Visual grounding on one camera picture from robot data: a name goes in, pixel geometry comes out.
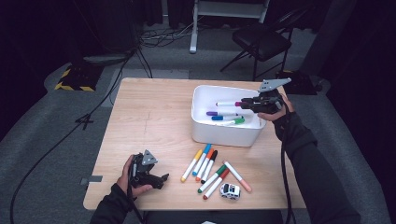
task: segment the black chair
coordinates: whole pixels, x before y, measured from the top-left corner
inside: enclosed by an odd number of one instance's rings
[[[312,5],[309,5],[294,9],[271,24],[258,22],[233,32],[233,41],[243,50],[222,67],[220,72],[224,71],[230,64],[246,56],[254,57],[253,81],[281,64],[281,71],[283,71],[288,50],[291,46],[291,35],[294,26],[312,7]],[[282,52],[284,52],[282,62],[257,75],[257,61],[265,62]]]

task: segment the white stand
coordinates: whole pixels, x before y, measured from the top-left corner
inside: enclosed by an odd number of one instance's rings
[[[197,51],[198,15],[253,18],[259,19],[259,22],[263,22],[268,3],[269,0],[264,4],[206,2],[195,0],[190,53],[196,53]]]

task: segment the person's right hand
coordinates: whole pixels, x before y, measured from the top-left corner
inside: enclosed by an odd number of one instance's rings
[[[285,102],[285,104],[288,106],[289,108],[289,112],[294,112],[294,107],[292,105],[292,103],[289,101],[288,97],[286,97],[286,95],[284,94],[280,94],[283,98],[283,102]],[[265,119],[268,121],[274,121],[276,119],[279,119],[281,117],[283,117],[284,115],[286,115],[286,107],[284,105],[282,105],[282,108],[276,112],[275,114],[265,114],[265,113],[258,113],[257,116],[261,119]]]

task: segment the chair leg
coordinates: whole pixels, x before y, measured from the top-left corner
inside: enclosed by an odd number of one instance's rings
[[[253,79],[252,79],[252,81],[256,80],[256,73],[257,73],[257,59],[254,58]]]
[[[246,52],[247,52],[246,50],[243,50],[243,51],[240,52],[238,55],[236,55],[232,60],[230,60],[229,63],[227,63],[224,67],[222,67],[222,68],[220,69],[220,72],[224,71],[224,69],[226,69],[228,66],[230,66],[230,64],[232,64],[232,63],[238,61],[239,59],[241,59],[241,58],[247,56],[247,55],[243,55],[243,54],[246,53]]]
[[[280,67],[280,71],[283,71],[285,69],[285,63],[286,63],[286,57],[288,56],[288,49],[285,50],[285,53],[283,54],[283,61],[282,61],[282,66]]]

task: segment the marker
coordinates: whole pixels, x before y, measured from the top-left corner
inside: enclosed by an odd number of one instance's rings
[[[233,119],[233,120],[226,120],[222,122],[214,122],[215,125],[218,126],[230,126],[230,125],[235,125],[235,124],[241,124],[245,122],[245,119]]]
[[[201,178],[201,184],[204,184],[207,180],[207,177],[209,176],[210,170],[212,169],[213,163],[215,163],[215,159],[218,156],[218,151],[215,150],[210,157],[209,164],[206,166],[204,176]]]
[[[204,159],[206,157],[207,152],[209,152],[210,147],[212,147],[212,144],[207,144],[206,145],[206,147],[204,149],[204,152],[201,155],[201,158],[198,160],[198,163],[195,165],[195,168],[192,171],[192,175],[198,175],[199,168],[201,168],[201,165],[204,162]]]
[[[199,157],[200,157],[201,155],[202,155],[202,150],[199,149],[198,152],[197,152],[197,154],[195,154],[194,159],[192,159],[192,161],[191,161],[189,167],[187,168],[186,172],[185,172],[184,175],[181,177],[181,179],[180,179],[181,182],[186,181],[187,177],[189,176],[189,174],[190,174],[190,172],[191,172],[191,170],[192,170],[192,167],[195,165],[195,163],[198,161],[198,159],[199,159]]]
[[[242,119],[243,116],[212,116],[212,120],[232,120],[232,119]]]
[[[204,170],[206,169],[206,166],[209,163],[210,158],[212,157],[213,151],[214,151],[214,149],[210,148],[209,152],[206,155],[204,163],[202,163],[202,166],[199,169],[198,175],[195,177],[196,181],[200,181],[201,180],[202,174],[204,173]]]
[[[224,170],[227,169],[226,165],[222,165],[210,178],[198,189],[198,193],[204,192],[204,190],[213,182],[216,178],[221,175]]]
[[[228,163],[227,161],[223,161],[223,163],[227,166],[228,169],[230,169],[231,173],[233,173],[233,175],[236,177],[236,179],[238,179],[239,183],[241,183],[242,186],[244,186],[245,190],[247,190],[247,192],[251,192],[251,186],[248,184],[248,182],[246,182],[242,176],[240,174],[238,174],[235,169],[231,166],[230,163]]]
[[[232,112],[216,112],[216,111],[207,111],[206,114],[208,116],[238,116],[238,113]]]
[[[217,102],[216,106],[241,106],[242,102]]]
[[[225,176],[230,173],[230,169],[225,169],[224,172],[219,176],[219,178],[216,180],[216,182],[212,185],[212,187],[207,191],[207,193],[204,195],[204,200],[207,200],[210,195],[212,195],[213,191],[219,186],[221,181],[225,178]]]

